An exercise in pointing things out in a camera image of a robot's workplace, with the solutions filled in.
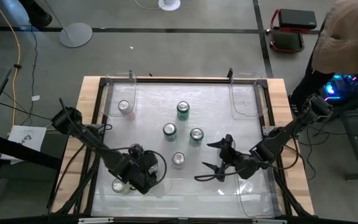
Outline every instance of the metal clamp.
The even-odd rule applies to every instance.
[[[78,224],[89,224],[89,223],[113,223],[114,218],[80,218]]]
[[[264,132],[264,136],[268,136],[271,131],[279,128],[278,126],[262,126],[262,130]]]
[[[253,224],[287,224],[286,220],[254,219]]]

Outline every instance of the yellow cable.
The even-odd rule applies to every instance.
[[[0,13],[3,16],[3,18],[5,19],[6,23],[8,24],[9,28],[11,28],[11,31],[13,33],[13,36],[16,39],[16,44],[17,44],[17,51],[18,51],[18,56],[17,56],[17,65],[20,65],[20,58],[21,58],[21,51],[20,51],[20,43],[19,43],[19,39],[16,36],[15,30],[12,28],[11,24],[9,23],[8,19],[6,19],[5,14],[2,12],[2,10],[0,9]],[[12,128],[15,125],[15,119],[16,119],[16,76],[18,73],[19,69],[15,68],[15,75],[13,76],[13,82],[12,82],[12,91],[13,91],[13,114],[12,114]]]

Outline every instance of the transparent tabletop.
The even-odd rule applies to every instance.
[[[213,174],[201,162],[221,164],[220,149],[208,147],[207,143],[231,134],[236,150],[248,153],[262,140],[253,85],[238,85],[233,89],[230,84],[138,83],[132,93],[125,83],[115,83],[112,88],[105,105],[110,107],[105,111],[114,111],[108,115],[107,122],[112,130],[106,131],[104,143],[109,147],[138,143],[145,150],[161,153],[168,164],[167,175],[146,195],[136,190],[118,194],[112,189],[115,177],[101,161],[92,216],[247,218],[277,215],[277,195],[269,169],[258,170],[248,180],[237,175],[227,176],[224,182],[194,179],[195,175]],[[123,92],[135,96],[130,116],[116,113],[118,101],[125,98]],[[181,101],[190,106],[186,120],[178,119],[177,104]],[[247,111],[248,116],[239,110]],[[167,123],[177,128],[173,141],[164,137],[163,127]],[[204,134],[199,145],[191,142],[190,131],[194,128],[200,128]],[[182,169],[177,169],[172,162],[176,152],[185,156]],[[159,159],[159,178],[163,171],[164,165]]]

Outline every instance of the person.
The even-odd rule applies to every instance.
[[[305,76],[288,97],[294,115],[339,72],[358,73],[358,0],[338,0],[327,13]]]

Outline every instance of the blue light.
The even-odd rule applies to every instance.
[[[326,90],[329,94],[334,94],[333,86],[331,84],[326,85]]]

